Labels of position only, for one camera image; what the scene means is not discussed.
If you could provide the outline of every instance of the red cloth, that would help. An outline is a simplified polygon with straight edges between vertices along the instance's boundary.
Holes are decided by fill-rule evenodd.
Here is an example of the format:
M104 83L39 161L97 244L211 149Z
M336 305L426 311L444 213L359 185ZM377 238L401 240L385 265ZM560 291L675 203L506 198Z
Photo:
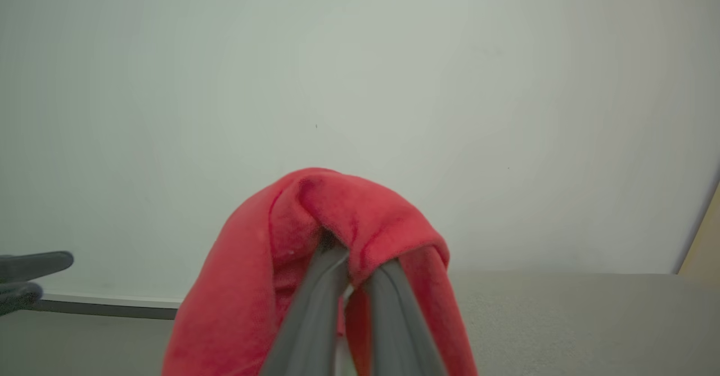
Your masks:
M227 220L177 312L163 376L258 374L323 230L349 248L355 286L399 257L450 376L478 373L443 238L393 191L309 168L261 190ZM367 375L370 310L356 289L345 312L347 337L358 374Z

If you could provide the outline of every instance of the red towel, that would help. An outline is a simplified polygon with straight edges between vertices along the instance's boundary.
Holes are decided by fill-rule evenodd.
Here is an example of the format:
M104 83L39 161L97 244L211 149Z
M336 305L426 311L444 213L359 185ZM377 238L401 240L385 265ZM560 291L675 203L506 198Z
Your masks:
M447 278L443 238L393 191L309 168L261 190L227 220L177 312L163 375L258 374L323 230L349 248L354 286L399 257L448 374L478 373ZM350 297L345 319L358 374L367 375L370 310L362 289Z

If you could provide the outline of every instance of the white wall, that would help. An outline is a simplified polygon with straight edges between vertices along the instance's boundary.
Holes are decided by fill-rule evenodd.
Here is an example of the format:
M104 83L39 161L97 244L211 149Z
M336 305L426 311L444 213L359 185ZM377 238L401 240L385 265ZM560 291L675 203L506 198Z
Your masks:
M455 268L673 270L720 163L720 0L0 0L2 253L181 298L234 207L318 165Z

